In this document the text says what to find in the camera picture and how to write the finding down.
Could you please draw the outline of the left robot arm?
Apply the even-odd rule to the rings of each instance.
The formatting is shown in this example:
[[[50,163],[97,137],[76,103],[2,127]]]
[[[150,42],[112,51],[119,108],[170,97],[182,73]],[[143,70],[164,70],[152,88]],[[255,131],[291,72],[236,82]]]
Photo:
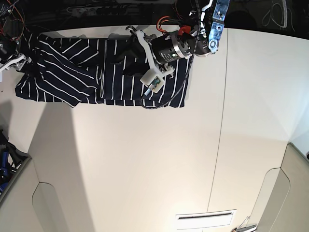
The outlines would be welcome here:
[[[193,6],[187,16],[172,18],[165,15],[158,19],[156,29],[161,36],[146,35],[133,26],[126,29],[131,36],[124,47],[116,52],[113,64],[120,64],[125,57],[146,56],[148,70],[137,70],[142,74],[157,76],[170,75],[174,68],[171,62],[194,55],[207,56],[218,51],[219,41],[225,26],[225,16],[229,7],[228,0],[210,0],[202,8]]]

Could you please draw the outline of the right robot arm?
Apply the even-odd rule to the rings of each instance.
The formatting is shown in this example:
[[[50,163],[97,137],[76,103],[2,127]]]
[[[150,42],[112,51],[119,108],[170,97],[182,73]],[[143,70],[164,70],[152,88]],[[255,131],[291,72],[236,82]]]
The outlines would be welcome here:
[[[25,16],[19,0],[0,2],[0,72],[22,71],[31,58],[21,52],[21,43],[26,29]]]

